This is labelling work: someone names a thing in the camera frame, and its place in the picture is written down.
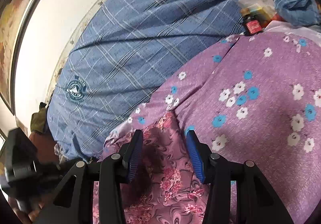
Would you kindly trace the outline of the framed wall picture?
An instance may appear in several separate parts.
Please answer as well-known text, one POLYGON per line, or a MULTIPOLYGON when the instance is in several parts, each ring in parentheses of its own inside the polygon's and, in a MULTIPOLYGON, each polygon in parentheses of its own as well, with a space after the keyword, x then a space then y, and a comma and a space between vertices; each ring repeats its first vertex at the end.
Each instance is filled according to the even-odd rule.
POLYGON ((1 0, 1 99, 14 114, 14 74, 17 41, 35 0, 1 0))

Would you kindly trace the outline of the dark red headboard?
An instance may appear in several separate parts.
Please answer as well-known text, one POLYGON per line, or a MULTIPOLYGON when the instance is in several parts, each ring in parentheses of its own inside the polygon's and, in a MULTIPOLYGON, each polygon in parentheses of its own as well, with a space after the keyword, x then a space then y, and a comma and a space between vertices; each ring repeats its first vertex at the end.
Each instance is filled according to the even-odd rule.
POLYGON ((40 163, 58 163, 59 157, 54 153, 56 142, 51 134, 40 134, 32 132, 29 140, 37 148, 37 158, 40 163))

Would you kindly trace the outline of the olive green cloth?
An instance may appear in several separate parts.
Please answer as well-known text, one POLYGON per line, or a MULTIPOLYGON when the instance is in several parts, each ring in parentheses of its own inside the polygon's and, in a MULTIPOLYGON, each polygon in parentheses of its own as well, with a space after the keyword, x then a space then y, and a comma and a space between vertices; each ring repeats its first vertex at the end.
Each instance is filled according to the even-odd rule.
POLYGON ((47 134, 48 124, 47 124, 47 104, 41 102, 39 104, 39 111, 33 113, 30 121, 31 132, 37 132, 39 134, 47 134))

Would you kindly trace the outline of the blue plaid blanket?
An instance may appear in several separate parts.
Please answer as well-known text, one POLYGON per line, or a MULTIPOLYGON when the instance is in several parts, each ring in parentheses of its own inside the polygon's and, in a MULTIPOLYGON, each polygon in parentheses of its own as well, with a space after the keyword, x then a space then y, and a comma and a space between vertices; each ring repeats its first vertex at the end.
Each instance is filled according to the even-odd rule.
POLYGON ((106 0, 69 53, 47 123, 66 159, 98 158, 110 132, 180 67, 241 31, 238 0, 106 0))

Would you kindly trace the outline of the maroon pink floral garment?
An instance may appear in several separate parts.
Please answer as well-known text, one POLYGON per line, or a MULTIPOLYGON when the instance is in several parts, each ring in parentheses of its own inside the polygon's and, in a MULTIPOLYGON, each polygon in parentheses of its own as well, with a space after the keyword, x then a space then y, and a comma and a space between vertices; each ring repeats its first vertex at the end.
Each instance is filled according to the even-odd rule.
POLYGON ((202 223, 209 188, 196 178, 185 134, 204 138, 212 130, 208 116, 165 113, 143 128, 141 164, 135 179, 121 185, 127 223, 202 223))

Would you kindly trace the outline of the small red labelled bottle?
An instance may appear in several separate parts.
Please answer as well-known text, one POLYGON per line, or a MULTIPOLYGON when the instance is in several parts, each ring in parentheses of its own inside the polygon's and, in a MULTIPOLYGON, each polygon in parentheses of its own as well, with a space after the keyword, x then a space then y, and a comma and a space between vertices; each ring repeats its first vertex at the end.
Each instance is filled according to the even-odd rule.
POLYGON ((259 20, 251 15, 248 8, 241 9, 241 15, 243 18, 242 25, 245 28, 246 36, 252 36, 263 32, 263 28, 261 27, 259 20))

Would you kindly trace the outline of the purple flowered bed sheet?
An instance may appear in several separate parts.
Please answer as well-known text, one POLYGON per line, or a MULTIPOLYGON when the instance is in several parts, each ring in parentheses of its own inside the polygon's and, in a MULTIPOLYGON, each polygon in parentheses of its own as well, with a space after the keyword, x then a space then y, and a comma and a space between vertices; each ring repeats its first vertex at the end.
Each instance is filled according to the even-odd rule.
POLYGON ((253 160, 287 208, 304 223, 320 201, 320 43, 291 32, 232 36, 169 78, 105 141, 120 149, 165 113, 204 115, 212 152, 253 160))

